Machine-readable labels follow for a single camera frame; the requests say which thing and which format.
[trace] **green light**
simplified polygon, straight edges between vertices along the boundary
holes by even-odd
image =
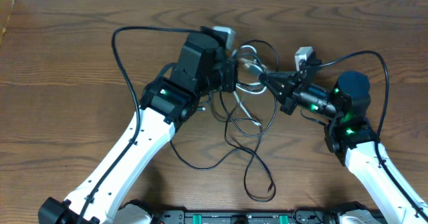
[[[310,109],[311,109],[312,111],[314,111],[314,110],[318,110],[318,106],[316,106],[315,104],[311,104]]]
[[[348,128],[348,129],[346,130],[346,133],[347,133],[347,134],[354,134],[355,132],[354,132],[353,130],[351,130],[350,128]]]

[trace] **wooden table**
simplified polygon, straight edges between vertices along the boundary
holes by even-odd
[[[110,38],[124,25],[197,29],[228,25],[236,44],[263,39],[280,52],[281,70],[294,69],[294,53],[311,45],[324,61],[371,49],[389,67],[391,96],[382,140],[401,173],[428,199],[428,0],[16,0],[0,48],[0,223],[33,223],[40,205],[63,199],[98,165],[133,114]],[[121,33],[118,49],[140,94],[163,65],[176,61],[186,35]],[[260,47],[273,68],[273,57]],[[373,57],[351,59],[319,73],[331,87],[340,72],[358,70],[371,82],[368,117],[376,128],[384,76]],[[228,106],[233,100],[227,98]],[[272,97],[250,96],[265,123]],[[247,124],[249,131],[255,131]],[[239,136],[236,131],[231,134]],[[246,140],[253,146],[254,140]],[[223,124],[197,113],[175,136],[178,151],[197,166],[217,162],[230,148]],[[259,155],[273,172],[278,193],[251,201],[243,189],[249,160],[234,154],[213,171],[194,171],[166,145],[126,200],[188,209],[293,209],[359,201],[376,209],[359,181],[330,154],[322,128],[279,113]],[[249,188],[267,195],[258,163]]]

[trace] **wooden surface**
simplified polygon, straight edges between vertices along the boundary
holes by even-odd
[[[134,110],[110,48],[112,32],[123,25],[229,25],[237,32],[237,44],[257,38],[275,46],[281,70],[292,70],[294,53],[306,45],[324,61],[364,49],[379,51],[391,75],[382,140],[402,174],[428,199],[428,0],[17,0],[0,49],[0,223],[36,222],[46,198],[60,200],[73,191],[126,128]],[[177,60],[185,37],[121,33],[119,52],[138,93],[163,65]],[[260,51],[273,68],[270,53]],[[318,83],[329,87],[344,70],[369,76],[368,117],[376,128],[385,86],[380,63],[355,58],[323,70]],[[264,122],[269,120],[269,94],[250,96],[247,103]],[[254,131],[251,124],[246,128]],[[231,134],[238,136],[235,130]],[[209,166],[229,150],[223,124],[208,112],[184,124],[175,144],[197,166]],[[345,201],[376,208],[359,181],[328,152],[321,127],[298,112],[278,114],[259,154],[278,187],[269,203],[245,194],[247,155],[234,154],[214,171],[201,172],[181,163],[169,145],[153,158],[126,200],[188,209],[292,209]],[[255,163],[250,172],[250,189],[266,195],[268,180],[261,167]]]
[[[6,32],[6,25],[12,12],[14,0],[0,0],[0,45],[3,34]]]

